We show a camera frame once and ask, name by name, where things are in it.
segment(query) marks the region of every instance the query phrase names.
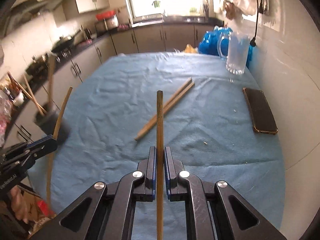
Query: black countertop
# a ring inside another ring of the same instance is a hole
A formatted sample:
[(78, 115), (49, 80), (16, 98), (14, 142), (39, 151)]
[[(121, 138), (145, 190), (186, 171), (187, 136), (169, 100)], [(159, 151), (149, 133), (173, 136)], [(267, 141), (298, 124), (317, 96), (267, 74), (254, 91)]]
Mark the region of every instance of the black countertop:
[[(159, 20), (148, 20), (140, 23), (133, 24), (131, 28), (127, 30), (118, 30), (118, 29), (113, 29), (108, 31), (107, 33), (103, 34), (102, 36), (92, 40), (92, 43), (89, 44), (81, 44), (76, 47), (71, 48), (70, 52), (71, 55), (66, 58), (61, 58), (60, 62), (56, 62), (56, 67), (55, 67), (55, 72), (58, 71), (60, 68), (62, 68), (66, 63), (68, 63), (70, 60), (72, 60), (74, 57), (79, 55), (81, 52), (89, 48), (90, 46), (96, 44), (97, 42), (103, 40), (104, 38), (113, 35), (118, 32), (125, 32), (128, 30), (132, 30), (134, 28), (138, 27), (144, 27), (144, 26), (150, 26), (150, 25), (155, 25), (155, 24), (161, 24), (161, 25), (170, 25), (170, 24), (200, 24), (200, 25), (211, 25), (212, 27), (214, 26), (219, 26), (222, 27), (224, 25), (224, 22), (216, 19), (216, 18), (208, 18), (205, 19), (204, 17), (183, 17), (183, 16), (170, 16), (170, 17), (164, 17), (163, 19)], [(46, 79), (43, 79), (38, 82), (30, 83), (30, 87), (35, 94), (46, 82)], [(7, 125), (6, 133), (5, 133), (5, 139), (7, 139), (9, 132), (16, 122), (17, 118), (19, 117), (19, 114), (23, 111), (23, 108), (27, 105), (29, 102), (29, 99), (25, 99), (23, 104), (15, 109), (12, 113), (11, 116), (11, 122)]]

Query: blue plastic bag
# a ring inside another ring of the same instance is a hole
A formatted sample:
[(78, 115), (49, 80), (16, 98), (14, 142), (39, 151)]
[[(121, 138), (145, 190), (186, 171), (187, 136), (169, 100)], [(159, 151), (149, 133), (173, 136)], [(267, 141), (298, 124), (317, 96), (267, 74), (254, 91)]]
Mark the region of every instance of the blue plastic bag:
[[(218, 50), (217, 50), (217, 43), (221, 33), (229, 33), (232, 31), (233, 30), (231, 28), (215, 26), (213, 31), (209, 31), (203, 36), (203, 39), (198, 46), (199, 53), (219, 56)], [(228, 46), (229, 46), (229, 40), (223, 39), (221, 42), (221, 52), (223, 55), (228, 55)], [(249, 67), (249, 63), (251, 60), (252, 60), (252, 47), (249, 46), (248, 58), (246, 63), (247, 67)]]

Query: phone case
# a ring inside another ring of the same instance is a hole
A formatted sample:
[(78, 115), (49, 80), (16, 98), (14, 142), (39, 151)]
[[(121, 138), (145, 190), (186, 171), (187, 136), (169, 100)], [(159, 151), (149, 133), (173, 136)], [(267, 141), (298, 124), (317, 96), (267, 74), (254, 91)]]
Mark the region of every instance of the phone case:
[[(248, 96), (247, 96), (247, 93), (246, 93), (246, 89), (247, 89), (247, 88), (243, 88), (243, 89), (242, 89), (242, 92), (243, 92), (243, 94), (244, 94), (245, 100), (247, 101), (247, 105), (248, 105), (248, 108), (249, 108), (250, 117), (251, 117), (251, 120), (252, 120), (252, 128), (253, 128), (253, 130), (254, 130), (255, 132), (257, 132), (257, 133), (277, 134), (277, 133), (278, 133), (278, 128), (276, 128), (276, 130), (274, 130), (274, 131), (264, 131), (264, 130), (259, 130), (259, 129), (257, 128), (256, 123), (255, 123), (255, 121), (254, 121), (253, 114), (252, 114), (251, 105), (250, 105), (250, 102), (249, 102), (249, 100), (248, 100)], [(263, 91), (262, 91), (262, 90), (260, 90), (260, 91), (261, 91), (262, 94), (263, 94), (264, 100), (267, 102), (267, 99), (266, 99)]]

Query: smartphone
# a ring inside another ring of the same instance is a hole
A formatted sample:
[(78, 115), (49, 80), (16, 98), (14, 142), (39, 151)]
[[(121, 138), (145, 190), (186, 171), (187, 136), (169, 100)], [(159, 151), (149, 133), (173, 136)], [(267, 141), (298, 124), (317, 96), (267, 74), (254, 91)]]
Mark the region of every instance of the smartphone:
[(243, 88), (255, 132), (276, 134), (278, 128), (262, 90)]

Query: glass mug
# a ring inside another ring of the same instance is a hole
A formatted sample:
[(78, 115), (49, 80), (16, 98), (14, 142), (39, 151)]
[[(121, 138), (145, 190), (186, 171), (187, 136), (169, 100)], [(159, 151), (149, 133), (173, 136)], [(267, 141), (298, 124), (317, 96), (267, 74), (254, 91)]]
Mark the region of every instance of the glass mug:
[[(225, 56), (221, 52), (221, 42), (223, 39), (229, 39), (228, 55)], [(226, 69), (233, 74), (243, 74), (245, 64), (247, 62), (248, 51), (250, 45), (250, 37), (236, 32), (221, 33), (217, 50), (220, 58), (226, 59)]]

